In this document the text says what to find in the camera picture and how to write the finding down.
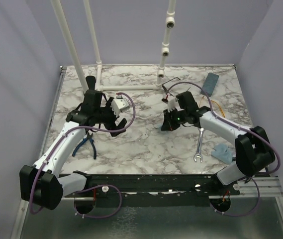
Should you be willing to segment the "black wire-frame sunglasses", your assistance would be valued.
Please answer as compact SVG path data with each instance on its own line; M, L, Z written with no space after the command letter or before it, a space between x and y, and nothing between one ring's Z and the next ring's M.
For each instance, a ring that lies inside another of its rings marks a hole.
M188 84L190 85L189 81L181 80L179 77L174 77L172 79L169 79L168 81L161 84L161 88L164 91L163 96L161 98L162 102L167 102L168 98L175 97L177 95L173 94L173 87L181 84Z

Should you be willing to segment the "blue-grey glasses case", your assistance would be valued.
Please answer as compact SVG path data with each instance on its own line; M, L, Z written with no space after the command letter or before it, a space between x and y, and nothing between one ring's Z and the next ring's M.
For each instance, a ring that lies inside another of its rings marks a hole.
M214 73L208 73L207 77L204 80L203 86L202 86L202 90L201 90L201 94L205 95L205 93L207 93L207 95L209 97L212 96L215 86L218 82L219 76L214 74Z

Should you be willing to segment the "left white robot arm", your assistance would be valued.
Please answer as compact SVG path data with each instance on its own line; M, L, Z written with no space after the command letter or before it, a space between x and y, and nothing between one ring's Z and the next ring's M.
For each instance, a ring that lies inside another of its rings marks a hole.
M85 173L59 175L68 157L90 130L107 132L115 137L131 126L132 123L126 119L120 123L116 120L125 110L135 109L133 100L126 93L119 92L102 106L105 98L101 91L87 90L83 102L67 114L61 132L48 150L33 165L24 165L20 170L20 194L29 202L30 213L35 213L33 204L53 210L65 196L77 192L84 197L91 193L92 184Z

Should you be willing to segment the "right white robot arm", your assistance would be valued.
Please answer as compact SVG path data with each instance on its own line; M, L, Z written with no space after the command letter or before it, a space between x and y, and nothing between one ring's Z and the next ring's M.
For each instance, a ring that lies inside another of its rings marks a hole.
M242 126L220 117L207 106L199 107L191 92L175 97L164 95L162 101L167 105L163 111L162 131L174 131L188 123L215 133L235 147L235 161L217 172L216 179L210 183L214 194L223 194L229 184L252 177L274 162L274 151L262 127Z

